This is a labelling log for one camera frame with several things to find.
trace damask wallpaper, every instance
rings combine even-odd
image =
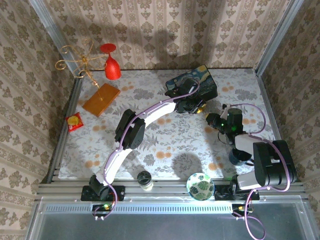
[[[73,86],[28,1],[0,1],[0,239],[23,239]]]
[[[305,0],[263,74],[320,226],[320,0]]]
[[[253,68],[289,0],[44,0],[67,43],[114,43],[122,69]]]

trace patterned bowl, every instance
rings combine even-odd
[[[215,185],[208,175],[204,173],[194,173],[186,182],[186,190],[195,200],[205,201],[214,194]]]

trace floral tablecloth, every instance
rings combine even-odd
[[[102,86],[108,83],[120,89],[120,94],[100,116],[85,111],[82,105],[96,91],[88,78],[83,80],[76,107],[84,126],[70,132],[58,177],[89,178],[102,167],[115,149],[115,129],[126,109],[143,111],[164,100],[165,82],[186,70],[132,70],[123,71],[122,77],[109,81],[103,71],[93,77]],[[229,162],[230,147],[218,140],[218,132],[207,125],[207,113],[220,113],[222,104],[251,103],[263,110],[267,126],[259,136],[274,139],[266,106],[257,78],[252,69],[210,69],[218,97],[210,100],[200,114],[171,113],[150,124],[141,145],[124,160],[116,178],[136,178],[147,170],[154,178],[186,180],[191,174],[203,172],[212,178],[230,178],[234,174],[252,171],[252,167],[234,166]],[[262,128],[263,117],[253,107],[241,107],[244,130],[254,132]]]

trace purple cable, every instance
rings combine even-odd
[[[164,101],[160,101],[160,102],[152,105],[151,107],[147,108],[146,110],[144,110],[144,111],[140,112],[138,115],[136,115],[136,116],[128,123],[128,125],[126,126],[126,128],[125,128],[125,130],[124,130],[124,132],[123,132],[123,134],[122,134],[122,137],[121,137],[121,139],[120,139],[119,148],[117,148],[115,151],[113,151],[113,152],[109,155],[108,160],[107,160],[107,162],[106,162],[106,164],[105,164],[105,166],[104,166],[104,169],[103,169],[103,178],[104,178],[104,181],[105,181],[106,184],[109,186],[109,188],[111,188],[111,190],[113,191],[113,193],[114,193],[114,198],[115,198],[114,206],[113,206],[113,208],[110,210],[109,214],[108,214],[105,218],[107,218],[107,217],[111,214],[111,212],[116,208],[116,205],[117,205],[117,202],[118,202],[118,195],[117,195],[117,193],[116,193],[116,190],[115,190],[114,187],[113,187],[110,183],[108,183],[108,181],[107,181],[106,170],[107,170],[107,168],[108,168],[109,165],[110,165],[109,159],[110,159],[111,157],[113,157],[118,151],[120,151],[120,150],[123,149],[122,143],[123,143],[123,141],[124,141],[124,138],[125,138],[128,130],[129,130],[131,124],[132,124],[138,117],[149,113],[150,111],[156,109],[157,107],[161,106],[162,104],[173,103],[173,101],[176,100],[176,99],[185,98],[185,97],[188,97],[188,96],[196,93],[196,92],[198,91],[199,87],[200,87],[200,83],[197,82],[197,81],[195,81],[195,82],[197,83],[197,87],[195,88],[194,91],[192,91],[192,92],[190,92],[190,93],[187,93],[187,94],[184,94],[184,95],[181,95],[181,96],[176,96],[176,97],[173,97],[173,98],[169,98],[169,99],[166,99],[166,100],[164,100]]]
[[[93,211],[93,216],[94,217],[96,217],[96,215],[97,215],[97,211],[98,211],[98,209],[99,209],[100,207],[99,206],[97,206],[95,209],[94,209],[94,211]]]
[[[244,216],[242,216],[241,214],[239,214],[239,213],[237,213],[235,211],[233,212],[233,214],[237,215],[240,218],[244,218]],[[263,238],[265,238],[266,237],[266,229],[265,229],[264,224],[258,218],[254,217],[254,216],[247,216],[247,218],[256,220],[261,225],[261,227],[263,229]]]
[[[262,142],[265,142],[265,143],[268,143],[274,150],[275,152],[279,155],[280,157],[280,160],[281,160],[281,163],[283,165],[283,168],[284,168],[284,172],[285,172],[285,177],[286,177],[286,187],[284,189],[281,189],[281,188],[278,188],[278,187],[274,187],[274,186],[262,186],[262,187],[258,187],[256,189],[252,189],[248,195],[248,197],[246,198],[246,201],[245,201],[245,206],[244,206],[244,212],[246,213],[248,211],[248,204],[249,204],[249,200],[251,198],[251,195],[253,194],[254,191],[256,190],[264,190],[264,189],[274,189],[278,192],[286,192],[289,187],[290,187],[290,174],[289,174],[289,170],[288,170],[288,167],[287,167],[287,164],[286,164],[286,161],[285,161],[285,158],[284,156],[281,154],[281,152],[279,151],[279,149],[269,140],[267,139],[262,139],[261,137],[258,137],[258,136],[253,136],[253,135],[250,135],[249,134],[249,137],[250,138],[253,138],[253,139],[257,139],[257,140],[260,140]],[[248,218],[253,218],[254,220],[258,221],[261,225],[262,225],[262,222],[260,222],[260,220],[258,220],[257,218],[255,217],[251,217],[251,216],[247,216],[247,214],[244,214],[244,222],[245,222],[245,226],[246,226],[246,229],[248,231],[248,233],[250,234],[250,236],[254,239],[254,240],[264,240],[265,237],[266,237],[266,231],[264,231],[264,234],[263,234],[263,237],[262,238],[256,238],[252,232],[250,231],[250,228],[249,228],[249,225],[248,225]]]
[[[251,107],[254,107],[254,108],[258,109],[259,112],[261,113],[262,117],[263,117],[263,127],[262,127],[262,129],[259,130],[259,131],[250,132],[250,133],[251,133],[251,134],[259,134],[259,133],[261,133],[263,130],[265,130],[266,125],[267,125],[267,120],[266,120],[266,116],[265,116],[264,112],[263,112],[259,107],[257,107],[256,105],[253,105],[253,104],[250,104],[250,103],[233,104],[233,105],[231,105],[231,107],[241,106],[241,105],[248,105],[248,106],[251,106]]]

